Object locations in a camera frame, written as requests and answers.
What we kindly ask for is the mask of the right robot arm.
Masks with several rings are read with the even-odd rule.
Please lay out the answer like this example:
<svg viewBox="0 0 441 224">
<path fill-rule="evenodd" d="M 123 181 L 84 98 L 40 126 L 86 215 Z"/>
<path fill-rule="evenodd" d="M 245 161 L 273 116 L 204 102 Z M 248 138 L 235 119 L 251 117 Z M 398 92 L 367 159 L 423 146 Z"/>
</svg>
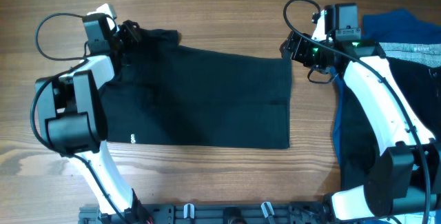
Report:
<svg viewBox="0 0 441 224">
<path fill-rule="evenodd" d="M 292 29 L 284 56 L 311 72 L 334 69 L 361 104 L 380 158 L 362 184 L 326 196 L 321 219 L 351 223 L 421 213 L 427 223 L 440 209 L 440 143 L 398 87 L 377 41 L 360 39 L 353 3 L 317 9 L 313 34 Z"/>
</svg>

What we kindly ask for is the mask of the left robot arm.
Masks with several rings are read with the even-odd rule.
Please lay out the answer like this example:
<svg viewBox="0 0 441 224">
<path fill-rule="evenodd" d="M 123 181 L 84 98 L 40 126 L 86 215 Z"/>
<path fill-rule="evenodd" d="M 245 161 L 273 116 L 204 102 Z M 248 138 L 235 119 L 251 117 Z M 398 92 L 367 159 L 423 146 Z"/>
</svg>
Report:
<svg viewBox="0 0 441 224">
<path fill-rule="evenodd" d="M 87 41 L 78 64 L 35 83 L 32 132 L 41 145 L 82 173 L 99 202 L 100 223 L 153 223 L 121 176 L 107 146 L 108 126 L 99 88 L 114 78 L 125 49 L 141 41 L 138 23 L 117 24 L 115 14 L 82 15 Z"/>
</svg>

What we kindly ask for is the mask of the black t-shirt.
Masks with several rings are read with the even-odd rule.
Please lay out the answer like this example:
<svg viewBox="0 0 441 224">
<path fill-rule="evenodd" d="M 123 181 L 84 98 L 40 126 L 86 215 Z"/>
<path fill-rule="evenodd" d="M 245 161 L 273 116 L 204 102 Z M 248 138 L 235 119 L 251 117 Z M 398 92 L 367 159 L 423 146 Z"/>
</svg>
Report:
<svg viewBox="0 0 441 224">
<path fill-rule="evenodd" d="M 112 142 L 289 147 L 291 61 L 189 48 L 143 30 L 100 89 Z"/>
</svg>

